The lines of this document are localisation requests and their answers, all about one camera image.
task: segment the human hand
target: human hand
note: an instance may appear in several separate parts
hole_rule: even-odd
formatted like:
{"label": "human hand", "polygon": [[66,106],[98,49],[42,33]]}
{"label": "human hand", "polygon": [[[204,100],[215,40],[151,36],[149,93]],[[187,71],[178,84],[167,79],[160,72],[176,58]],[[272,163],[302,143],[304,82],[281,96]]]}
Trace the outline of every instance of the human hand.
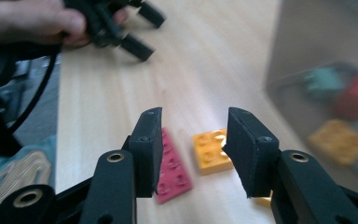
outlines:
{"label": "human hand", "polygon": [[[84,15],[71,8],[65,8],[62,0],[21,0],[18,8],[19,30],[31,41],[69,46],[84,46],[90,42],[86,34],[87,23]],[[121,9],[113,20],[121,24],[128,17]]]}
{"label": "human hand", "polygon": [[[125,9],[112,18],[121,24]],[[90,42],[87,22],[79,11],[65,8],[62,0],[20,0],[0,2],[0,44],[32,41],[80,47]]]}

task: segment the finger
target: finger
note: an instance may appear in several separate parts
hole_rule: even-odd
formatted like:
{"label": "finger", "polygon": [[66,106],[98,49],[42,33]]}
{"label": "finger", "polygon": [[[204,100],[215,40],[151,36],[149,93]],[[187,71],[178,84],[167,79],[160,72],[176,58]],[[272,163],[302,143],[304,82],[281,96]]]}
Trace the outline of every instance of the finger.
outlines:
{"label": "finger", "polygon": [[80,38],[86,32],[86,19],[77,10],[67,8],[57,14],[57,23],[69,38]]}
{"label": "finger", "polygon": [[50,36],[41,36],[38,37],[35,42],[40,44],[61,44],[62,36],[61,35],[50,35]]}
{"label": "finger", "polygon": [[115,15],[113,15],[113,20],[115,21],[115,24],[120,25],[128,17],[129,17],[129,14],[127,13],[126,9],[122,8],[122,9],[119,9],[117,12],[115,12]]}
{"label": "finger", "polygon": [[90,42],[90,37],[88,35],[83,35],[79,38],[73,39],[70,38],[70,36],[66,36],[63,40],[62,43],[65,46],[69,46],[69,47],[83,47],[88,45],[88,43]]}

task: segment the lego stud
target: lego stud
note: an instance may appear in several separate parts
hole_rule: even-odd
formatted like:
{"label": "lego stud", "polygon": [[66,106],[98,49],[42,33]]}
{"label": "lego stud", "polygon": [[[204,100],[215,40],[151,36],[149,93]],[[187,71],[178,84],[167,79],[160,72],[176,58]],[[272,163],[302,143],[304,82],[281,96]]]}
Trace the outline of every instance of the lego stud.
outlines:
{"label": "lego stud", "polygon": [[223,157],[223,158],[225,158],[225,159],[229,159],[227,153],[224,152],[224,151],[220,152],[220,156]]}
{"label": "lego stud", "polygon": [[223,139],[222,142],[220,143],[220,146],[223,148],[226,145],[227,139]]}
{"label": "lego stud", "polygon": [[170,158],[168,160],[167,165],[168,165],[168,168],[175,170],[180,166],[180,163],[178,162],[178,160],[176,158]]}
{"label": "lego stud", "polygon": [[42,198],[43,192],[40,189],[30,189],[19,195],[13,202],[17,208],[28,207],[37,203]]}
{"label": "lego stud", "polygon": [[187,183],[187,181],[185,180],[185,178],[182,176],[182,175],[178,175],[176,178],[175,178],[175,184],[177,186],[184,186],[185,184]]}
{"label": "lego stud", "polygon": [[197,138],[197,141],[199,143],[199,146],[205,146],[209,142],[209,138],[207,136],[199,136]]}
{"label": "lego stud", "polygon": [[292,158],[292,160],[298,161],[298,162],[308,162],[309,161],[309,159],[306,155],[303,155],[301,153],[296,153],[296,152],[290,154],[290,158]]}
{"label": "lego stud", "polygon": [[170,191],[170,185],[168,183],[158,184],[158,194],[165,195],[168,194]]}
{"label": "lego stud", "polygon": [[214,141],[216,142],[223,142],[226,139],[226,136],[223,134],[218,134],[214,137]]}
{"label": "lego stud", "polygon": [[170,151],[172,151],[172,147],[168,144],[163,144],[164,146],[164,154],[168,154],[170,153]]}
{"label": "lego stud", "polygon": [[212,151],[206,151],[202,154],[202,160],[209,163],[214,160],[214,154]]}
{"label": "lego stud", "polygon": [[107,160],[108,160],[109,162],[122,161],[122,160],[124,160],[124,154],[119,153],[119,152],[112,153],[112,154],[110,154],[110,155],[107,157]]}
{"label": "lego stud", "polygon": [[222,134],[222,132],[220,130],[213,131],[212,133],[214,136],[218,136],[218,135]]}

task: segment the black cable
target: black cable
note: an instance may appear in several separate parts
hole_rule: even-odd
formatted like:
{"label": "black cable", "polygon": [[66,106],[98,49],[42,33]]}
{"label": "black cable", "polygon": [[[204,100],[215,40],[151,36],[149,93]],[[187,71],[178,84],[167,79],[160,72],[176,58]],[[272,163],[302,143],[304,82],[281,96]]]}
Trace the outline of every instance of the black cable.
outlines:
{"label": "black cable", "polygon": [[25,108],[25,110],[21,113],[19,118],[8,128],[11,133],[16,132],[16,130],[23,124],[23,122],[28,118],[31,114],[32,110],[36,106],[37,102],[39,101],[40,97],[43,94],[46,86],[48,85],[48,80],[51,77],[51,74],[54,69],[54,64],[57,59],[58,52],[55,52],[50,55],[50,62],[48,63],[48,69],[46,70],[46,74],[43,77],[42,81],[40,82],[39,88],[37,89],[34,97],[32,98],[31,102]]}

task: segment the teal lego brick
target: teal lego brick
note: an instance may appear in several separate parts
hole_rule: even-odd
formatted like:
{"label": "teal lego brick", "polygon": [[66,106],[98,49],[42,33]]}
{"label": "teal lego brick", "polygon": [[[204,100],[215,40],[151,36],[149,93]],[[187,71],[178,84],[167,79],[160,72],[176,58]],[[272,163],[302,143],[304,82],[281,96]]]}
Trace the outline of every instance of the teal lego brick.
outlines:
{"label": "teal lego brick", "polygon": [[312,69],[305,75],[305,81],[308,95],[317,100],[331,99],[345,88],[334,68]]}

